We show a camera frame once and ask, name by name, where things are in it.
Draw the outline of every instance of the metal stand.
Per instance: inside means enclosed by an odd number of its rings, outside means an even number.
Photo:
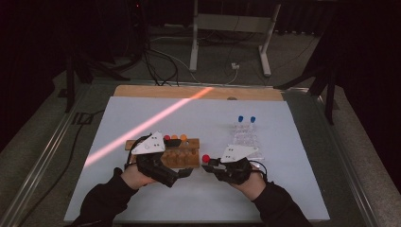
[[[276,5],[270,18],[249,17],[249,16],[230,16],[198,13],[198,0],[194,0],[194,30],[192,39],[191,60],[189,62],[189,71],[197,71],[198,62],[198,29],[213,30],[234,30],[245,32],[267,32],[266,40],[263,45],[258,47],[260,61],[263,67],[263,75],[271,76],[267,49],[274,31],[275,22],[281,5]]]

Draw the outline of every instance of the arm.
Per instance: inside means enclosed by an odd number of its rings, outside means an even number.
[[[299,206],[289,193],[274,183],[265,183],[259,173],[252,173],[241,185],[231,184],[252,201],[262,220],[269,227],[311,227]]]
[[[137,166],[129,166],[124,172],[116,168],[107,183],[98,184],[86,195],[79,217],[70,226],[112,226],[115,216],[127,209],[131,196],[154,182],[139,172]]]

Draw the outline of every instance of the hand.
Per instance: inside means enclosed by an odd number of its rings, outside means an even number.
[[[252,167],[254,170],[259,169],[254,165]],[[230,185],[241,191],[250,201],[254,201],[266,187],[262,175],[258,172],[252,172],[250,178],[240,185],[235,183],[230,183]]]
[[[155,180],[141,173],[138,170],[137,165],[128,166],[128,168],[120,176],[124,180],[124,182],[133,190],[138,190],[148,183],[156,182]]]

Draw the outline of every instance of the table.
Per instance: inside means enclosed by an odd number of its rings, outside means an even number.
[[[268,56],[266,51],[270,43],[271,35],[277,19],[281,5],[276,4],[270,18],[267,17],[251,17],[251,16],[233,16],[233,15],[217,15],[198,13],[198,0],[194,2],[194,23],[192,36],[191,59],[189,62],[189,71],[197,71],[198,62],[198,29],[213,30],[229,30],[229,31],[245,31],[245,32],[266,32],[266,39],[262,45],[259,45],[259,57],[262,63],[263,75],[271,76]]]
[[[308,219],[329,219],[280,92],[254,88],[121,85],[103,115],[64,220],[74,220],[87,192],[96,184],[107,182],[114,167],[124,165],[126,140],[158,130],[185,133],[188,137],[200,138],[200,156],[207,152],[218,157],[232,139],[229,128],[239,114],[256,116],[258,136],[263,135],[260,136],[263,163],[268,168],[270,181],[287,189]],[[260,222],[260,217],[254,205],[239,191],[197,168],[189,178],[179,179],[171,188],[153,183],[146,190],[141,189],[129,208],[114,221],[239,223]]]

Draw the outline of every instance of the white table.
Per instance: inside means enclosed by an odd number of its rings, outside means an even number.
[[[73,221],[85,195],[123,167],[125,142],[150,132],[200,138],[200,157],[221,156],[232,143],[239,115],[256,117],[256,134],[269,181],[283,186],[310,220],[329,219],[320,189],[285,101],[112,96],[66,212]],[[120,223],[259,222],[259,213],[239,191],[202,168],[168,188],[153,183],[132,197]]]

